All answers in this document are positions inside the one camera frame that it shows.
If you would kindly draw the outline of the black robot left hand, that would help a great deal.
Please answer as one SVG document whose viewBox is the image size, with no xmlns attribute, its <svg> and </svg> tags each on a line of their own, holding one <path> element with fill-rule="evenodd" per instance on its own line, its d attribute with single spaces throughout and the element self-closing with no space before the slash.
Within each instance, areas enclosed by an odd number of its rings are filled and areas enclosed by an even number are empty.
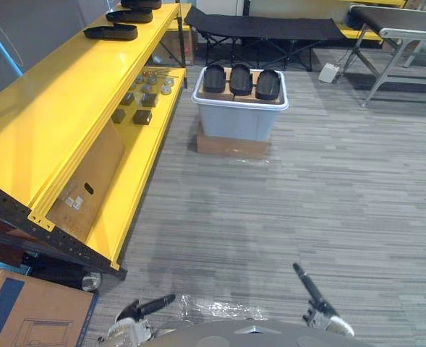
<svg viewBox="0 0 426 347">
<path fill-rule="evenodd" d="M 146 303 L 135 299 L 118 313 L 100 346 L 141 346 L 153 337 L 147 316 L 173 303 L 175 294 L 168 294 Z"/>
</svg>

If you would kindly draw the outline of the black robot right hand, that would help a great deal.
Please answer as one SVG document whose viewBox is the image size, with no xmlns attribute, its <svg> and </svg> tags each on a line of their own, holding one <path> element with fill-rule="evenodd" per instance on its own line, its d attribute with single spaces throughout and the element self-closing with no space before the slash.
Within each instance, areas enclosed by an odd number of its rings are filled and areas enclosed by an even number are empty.
<svg viewBox="0 0 426 347">
<path fill-rule="evenodd" d="M 292 267 L 310 295 L 307 314 L 302 316 L 308 327 L 317 328 L 338 335 L 354 337 L 352 326 L 341 318 L 332 304 L 321 294 L 308 273 L 296 262 Z"/>
</svg>

